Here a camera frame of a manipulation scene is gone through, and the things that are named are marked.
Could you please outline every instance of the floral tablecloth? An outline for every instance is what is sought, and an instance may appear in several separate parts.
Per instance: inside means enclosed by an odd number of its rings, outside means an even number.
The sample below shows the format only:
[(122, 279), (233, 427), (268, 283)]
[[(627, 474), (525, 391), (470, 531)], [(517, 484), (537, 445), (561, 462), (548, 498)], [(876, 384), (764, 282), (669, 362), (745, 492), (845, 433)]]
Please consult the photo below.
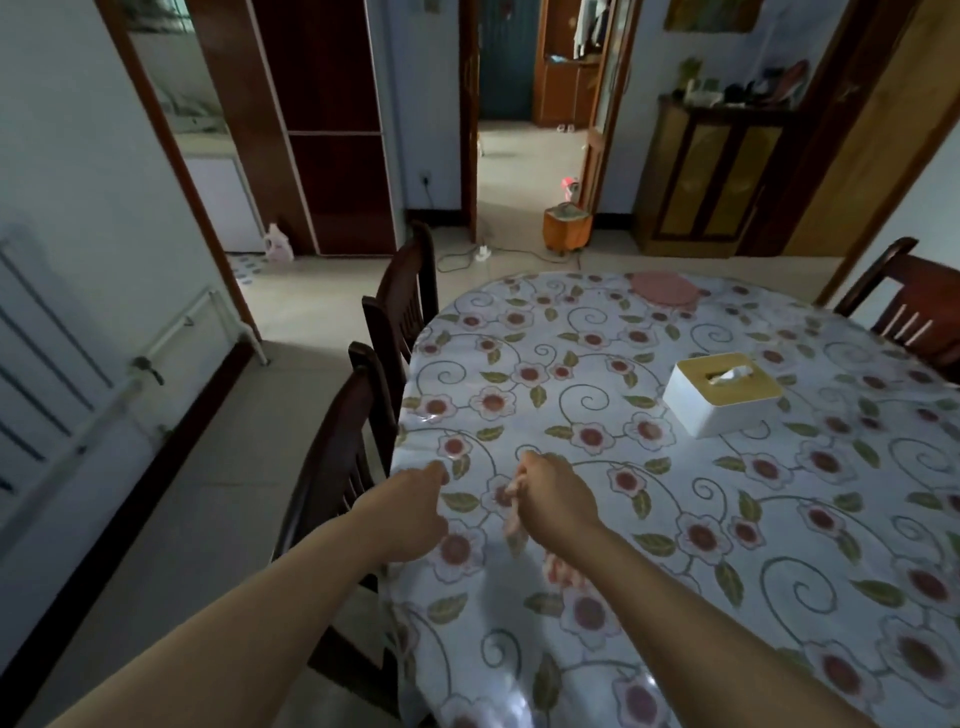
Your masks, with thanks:
[[(604, 600), (550, 583), (533, 542), (511, 553), (503, 487), (533, 449), (880, 725), (960, 722), (960, 397), (846, 319), (686, 279), (700, 299), (675, 308), (622, 275), (506, 278), (423, 332), (393, 468), (445, 462), (450, 532), (389, 569), (406, 679), (444, 726), (678, 725)], [(774, 421), (694, 440), (660, 396), (677, 360), (718, 352), (752, 355), (785, 397)]]

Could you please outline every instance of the tissue box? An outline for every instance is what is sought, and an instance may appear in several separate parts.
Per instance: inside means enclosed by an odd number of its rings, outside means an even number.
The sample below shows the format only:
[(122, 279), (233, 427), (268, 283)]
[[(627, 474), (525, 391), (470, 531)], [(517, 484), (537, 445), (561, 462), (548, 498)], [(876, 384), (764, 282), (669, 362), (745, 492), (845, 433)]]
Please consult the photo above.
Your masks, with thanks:
[[(753, 376), (730, 384), (710, 384), (713, 376), (748, 366)], [(712, 437), (756, 427), (777, 415), (783, 390), (743, 353), (722, 353), (678, 361), (663, 402), (693, 437)]]

